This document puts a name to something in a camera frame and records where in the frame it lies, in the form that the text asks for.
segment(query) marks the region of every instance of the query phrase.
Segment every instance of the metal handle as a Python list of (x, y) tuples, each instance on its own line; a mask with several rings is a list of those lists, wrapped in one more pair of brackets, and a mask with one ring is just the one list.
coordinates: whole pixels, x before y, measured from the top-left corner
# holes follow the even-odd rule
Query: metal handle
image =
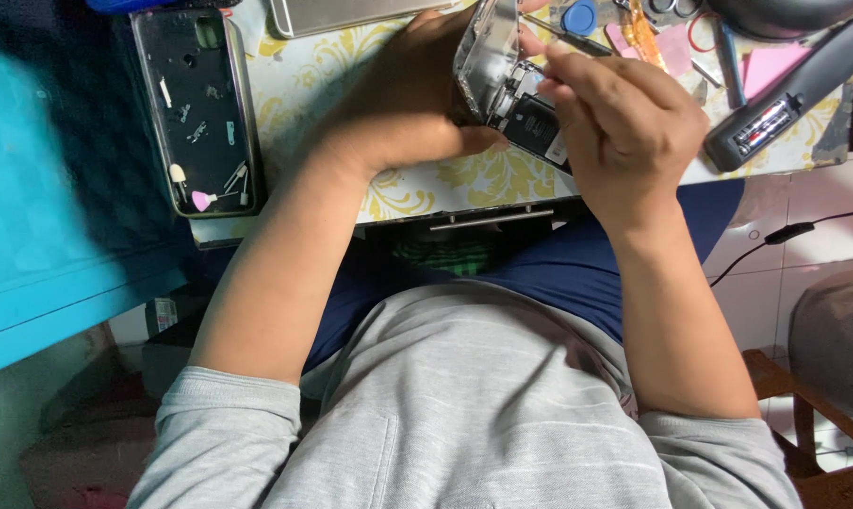
[(483, 219), (472, 219), (470, 221), (455, 222), (455, 216), (452, 215), (450, 223), (447, 225), (434, 225), (429, 227), (429, 231), (435, 232), (439, 230), (451, 230), (452, 228), (464, 228), (466, 226), (492, 225), (495, 223), (504, 223), (506, 221), (517, 221), (518, 219), (530, 219), (532, 217), (545, 217), (546, 215), (555, 214), (554, 210), (539, 210), (537, 212), (522, 212), (520, 214), (503, 215), (502, 217), (484, 217)]

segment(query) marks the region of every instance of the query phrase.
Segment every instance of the blue cloth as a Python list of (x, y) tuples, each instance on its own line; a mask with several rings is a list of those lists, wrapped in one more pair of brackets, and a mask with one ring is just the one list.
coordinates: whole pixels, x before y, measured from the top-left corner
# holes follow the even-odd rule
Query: blue cloth
[[(700, 263), (719, 241), (743, 193), (743, 180), (709, 182), (678, 190), (678, 201)], [(455, 277), (452, 272), (418, 267), (391, 254), (374, 253), (365, 242), (352, 239), (303, 371), (340, 351), (358, 324), (382, 300)], [(612, 245), (595, 218), (561, 226), (498, 270), (474, 279), (570, 312), (621, 342), (621, 278)]]

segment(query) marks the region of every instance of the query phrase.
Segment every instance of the label sticker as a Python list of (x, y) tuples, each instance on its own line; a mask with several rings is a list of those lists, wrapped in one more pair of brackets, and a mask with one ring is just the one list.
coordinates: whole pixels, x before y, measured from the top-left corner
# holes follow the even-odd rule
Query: label sticker
[(543, 156), (550, 161), (555, 161), (556, 164), (565, 164), (565, 159), (568, 158), (568, 152), (565, 150), (565, 138), (561, 136), (561, 131), (555, 135), (555, 140), (552, 141), (552, 144), (549, 145), (549, 150), (546, 150), (546, 153), (543, 154)]

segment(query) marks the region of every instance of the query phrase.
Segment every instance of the pink sticky note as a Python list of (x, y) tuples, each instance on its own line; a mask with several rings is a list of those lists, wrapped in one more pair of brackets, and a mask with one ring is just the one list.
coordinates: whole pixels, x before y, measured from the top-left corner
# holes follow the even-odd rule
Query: pink sticky note
[(772, 82), (806, 58), (810, 49), (800, 44), (783, 48), (760, 48), (749, 53), (743, 66), (744, 95), (753, 99)]
[[(621, 33), (621, 28), (614, 23), (606, 25), (606, 35), (612, 42), (612, 47), (624, 58), (640, 56), (632, 48)], [(656, 36), (656, 45), (665, 60), (668, 73), (676, 78), (691, 70), (691, 46), (687, 41), (687, 30), (684, 25), (675, 25)]]

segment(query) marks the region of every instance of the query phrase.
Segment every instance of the table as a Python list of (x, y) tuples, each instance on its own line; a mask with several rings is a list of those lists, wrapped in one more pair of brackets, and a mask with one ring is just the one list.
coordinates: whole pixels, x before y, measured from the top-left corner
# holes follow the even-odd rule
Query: table
[[(460, 9), (475, 0), (464, 0)], [(535, 16), (557, 24), (571, 0), (553, 0)], [(597, 0), (599, 29), (592, 38), (608, 45), (603, 27), (622, 16), (614, 4)], [(686, 22), (659, 16), (659, 25)], [(405, 20), (389, 20), (320, 33), (289, 41), (264, 33), (246, 55), (264, 164), (277, 168), (295, 151), (303, 134), (335, 104), (354, 81), (370, 56)], [(550, 34), (527, 24), (548, 42)], [(701, 20), (695, 40), (705, 46), (714, 40), (712, 20)], [(768, 46), (737, 37), (738, 58), (756, 47)], [(723, 77), (717, 52), (694, 52), (692, 56), (717, 78)], [(544, 64), (544, 57), (531, 59)], [(702, 77), (689, 72), (678, 78), (693, 90)], [(805, 118), (750, 160), (729, 174), (716, 171), (705, 154), (698, 156), (684, 173), (682, 185), (719, 179), (740, 179), (808, 170), (841, 164), (847, 159), (848, 125), (853, 107), (853, 80), (839, 87), (811, 110)], [(704, 110), (715, 126), (730, 114), (724, 89), (709, 86)], [(358, 213), (358, 225), (405, 221), (437, 213), (467, 212), (503, 205), (536, 204), (579, 195), (565, 173), (527, 156), (517, 148), (503, 153), (394, 168), (380, 173), (370, 183)], [(252, 217), (192, 220), (191, 229), (201, 247), (234, 242), (252, 226)]]

